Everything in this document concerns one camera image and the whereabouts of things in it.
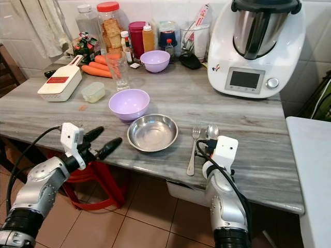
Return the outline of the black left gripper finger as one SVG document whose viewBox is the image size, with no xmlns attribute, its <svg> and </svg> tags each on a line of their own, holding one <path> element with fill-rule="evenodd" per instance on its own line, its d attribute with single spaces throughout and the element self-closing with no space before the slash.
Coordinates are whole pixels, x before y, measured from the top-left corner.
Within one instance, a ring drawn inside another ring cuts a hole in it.
<svg viewBox="0 0 331 248">
<path fill-rule="evenodd" d="M 122 144 L 122 141 L 121 137 L 117 137 L 104 144 L 101 149 L 97 150 L 96 159 L 99 161 L 106 159 Z"/>
<path fill-rule="evenodd" d="M 99 135 L 102 134 L 102 132 L 104 132 L 104 127 L 103 126 L 98 126 L 92 130 L 90 130 L 89 132 L 85 133 L 83 135 L 83 142 L 84 143 L 91 143 L 94 140 L 97 139 L 97 137 L 99 137 Z"/>
</svg>

